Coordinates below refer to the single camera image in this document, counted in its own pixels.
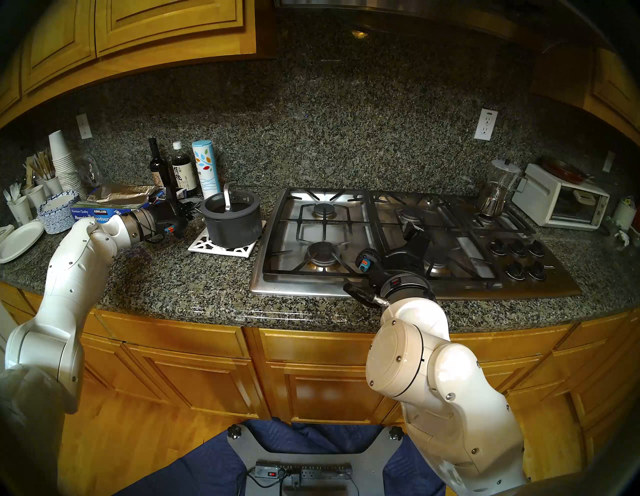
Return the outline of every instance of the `power strip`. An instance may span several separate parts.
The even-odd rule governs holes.
[[[262,479],[278,479],[278,470],[284,469],[285,479],[351,479],[353,469],[350,463],[344,465],[291,465],[277,461],[258,460],[255,462],[255,475]]]

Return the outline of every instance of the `wine bottle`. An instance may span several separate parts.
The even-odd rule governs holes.
[[[162,182],[162,178],[160,177],[160,167],[166,167],[166,162],[160,156],[160,150],[158,150],[158,144],[155,138],[149,138],[149,146],[151,148],[151,162],[149,162],[151,176],[153,176],[154,178],[154,184],[156,186],[159,186],[160,188],[163,188],[164,184]]]

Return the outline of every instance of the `stove knob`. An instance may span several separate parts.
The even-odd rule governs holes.
[[[507,254],[507,247],[504,246],[504,243],[499,238],[495,238],[492,242],[489,243],[489,250],[494,255],[506,255]]]
[[[537,260],[533,262],[530,266],[527,266],[527,274],[529,274],[531,277],[539,281],[544,281],[547,278],[547,274],[545,274],[544,265],[538,262]]]
[[[515,279],[516,281],[524,281],[525,279],[524,267],[520,262],[514,262],[507,265],[504,271],[507,273],[507,276]]]
[[[545,256],[545,249],[542,246],[542,243],[539,241],[534,241],[529,246],[527,246],[527,249],[529,250],[529,253],[531,253],[531,255],[534,255],[536,257]]]
[[[509,243],[509,250],[511,251],[511,253],[513,253],[514,255],[518,255],[519,257],[527,256],[527,248],[519,239],[516,239],[513,243]]]

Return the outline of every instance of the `electrical outlet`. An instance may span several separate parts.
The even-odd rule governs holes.
[[[89,119],[87,119],[86,114],[76,115],[76,120],[78,121],[78,129],[80,129],[80,137],[83,140],[87,138],[92,138],[91,128],[89,127]]]
[[[495,110],[482,109],[474,138],[477,140],[489,141],[491,139],[491,133],[493,132],[496,117],[498,117],[498,112]]]
[[[611,150],[609,150],[609,153],[607,154],[607,159],[604,161],[604,167],[602,168],[604,172],[609,172],[611,170],[611,166],[613,165],[614,158],[616,158],[616,154]]]

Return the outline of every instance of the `black knob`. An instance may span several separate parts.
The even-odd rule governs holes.
[[[507,273],[507,276],[509,276],[512,279],[515,279],[516,281],[522,281],[525,279],[524,267],[520,262],[514,262],[512,264],[507,265],[504,268],[504,271]]]
[[[489,251],[491,251],[494,255],[506,255],[507,247],[504,246],[504,243],[501,239],[495,238],[492,242],[489,243]]]
[[[534,255],[536,257],[545,256],[545,249],[542,247],[542,243],[539,241],[534,241],[527,247],[527,249],[529,250],[529,253],[531,253],[531,255]]]
[[[530,266],[527,266],[527,274],[529,274],[531,277],[539,281],[544,281],[547,278],[547,274],[545,274],[544,265],[538,262],[537,260],[533,262]]]
[[[227,429],[227,437],[238,439],[242,435],[242,429],[239,425],[233,424]]]
[[[402,436],[404,436],[404,432],[403,432],[402,428],[400,428],[398,426],[394,426],[394,427],[389,429],[389,438],[390,439],[393,439],[394,441],[400,441],[400,439],[402,439]]]
[[[527,256],[527,248],[519,239],[516,239],[513,243],[509,243],[509,250],[511,253],[513,253],[514,255],[518,255],[519,257]]]

